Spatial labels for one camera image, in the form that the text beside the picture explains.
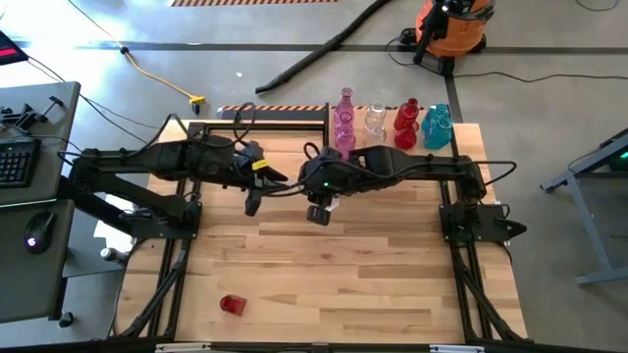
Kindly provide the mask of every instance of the yellow and black warning tape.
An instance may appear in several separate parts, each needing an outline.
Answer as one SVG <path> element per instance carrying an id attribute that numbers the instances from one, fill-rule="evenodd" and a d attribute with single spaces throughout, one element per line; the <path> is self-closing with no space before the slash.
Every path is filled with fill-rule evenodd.
<path id="1" fill-rule="evenodd" d="M 353 106 L 353 109 L 355 110 L 366 110 L 369 106 Z M 241 106 L 239 105 L 234 105 L 234 106 L 222 106 L 220 107 L 218 110 L 219 111 L 235 111 L 240 109 Z M 244 107 L 244 110 L 249 110 L 251 108 L 251 106 L 246 106 Z M 398 107 L 386 107 L 387 110 L 395 110 Z M 322 111 L 323 109 L 325 109 L 325 106 L 257 106 L 257 110 L 258 111 L 298 111 L 298 112 L 304 112 L 304 111 L 310 111 L 310 112 L 315 112 L 315 111 Z"/>
<path id="2" fill-rule="evenodd" d="M 332 3 L 338 0 L 172 0 L 173 7 Z"/>

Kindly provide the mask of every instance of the orange shop vacuum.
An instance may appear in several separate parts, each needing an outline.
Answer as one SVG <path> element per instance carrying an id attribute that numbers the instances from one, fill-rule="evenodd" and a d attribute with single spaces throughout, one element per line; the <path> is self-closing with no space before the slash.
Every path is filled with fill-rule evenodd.
<path id="1" fill-rule="evenodd" d="M 420 66 L 427 51 L 450 76 L 455 58 L 486 48 L 484 26 L 494 13 L 495 0 L 426 0 L 416 27 L 404 29 L 399 41 L 416 53 L 414 64 Z"/>

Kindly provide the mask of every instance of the blue glass vase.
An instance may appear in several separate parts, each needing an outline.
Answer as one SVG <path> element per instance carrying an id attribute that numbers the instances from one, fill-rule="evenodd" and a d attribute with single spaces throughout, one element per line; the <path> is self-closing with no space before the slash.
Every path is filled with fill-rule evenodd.
<path id="1" fill-rule="evenodd" d="M 423 145 L 425 148 L 433 150 L 445 147 L 451 141 L 452 129 L 453 120 L 448 105 L 439 103 L 431 106 L 423 123 L 421 123 Z"/>

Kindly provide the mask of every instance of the computer mouse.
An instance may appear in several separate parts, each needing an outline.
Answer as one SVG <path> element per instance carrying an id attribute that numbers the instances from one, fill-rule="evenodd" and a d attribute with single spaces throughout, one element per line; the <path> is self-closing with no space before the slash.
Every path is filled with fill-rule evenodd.
<path id="1" fill-rule="evenodd" d="M 41 254 L 46 251 L 52 242 L 55 214 L 41 211 L 32 216 L 25 232 L 26 251 L 31 254 Z"/>

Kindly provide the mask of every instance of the keyboard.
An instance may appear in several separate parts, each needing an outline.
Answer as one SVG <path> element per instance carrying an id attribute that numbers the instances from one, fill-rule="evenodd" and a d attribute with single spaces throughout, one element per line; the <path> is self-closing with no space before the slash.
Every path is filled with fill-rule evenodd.
<path id="1" fill-rule="evenodd" d="M 0 189 L 29 187 L 41 140 L 0 139 Z"/>

